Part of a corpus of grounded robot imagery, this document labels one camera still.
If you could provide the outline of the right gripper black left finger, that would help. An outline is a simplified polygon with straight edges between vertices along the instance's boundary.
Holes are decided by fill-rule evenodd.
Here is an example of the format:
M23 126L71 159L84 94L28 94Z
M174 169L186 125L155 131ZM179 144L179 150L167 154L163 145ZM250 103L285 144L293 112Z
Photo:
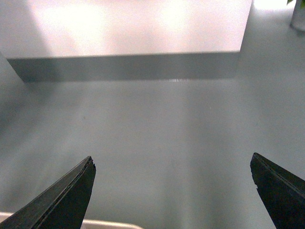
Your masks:
M2 229L81 228L96 175L91 156L0 223Z

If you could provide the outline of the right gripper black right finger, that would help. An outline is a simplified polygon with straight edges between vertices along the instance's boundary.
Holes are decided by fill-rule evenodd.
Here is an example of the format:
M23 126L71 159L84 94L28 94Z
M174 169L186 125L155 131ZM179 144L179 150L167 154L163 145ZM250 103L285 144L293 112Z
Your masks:
M254 153L250 169L257 192L277 229L305 227L305 181Z

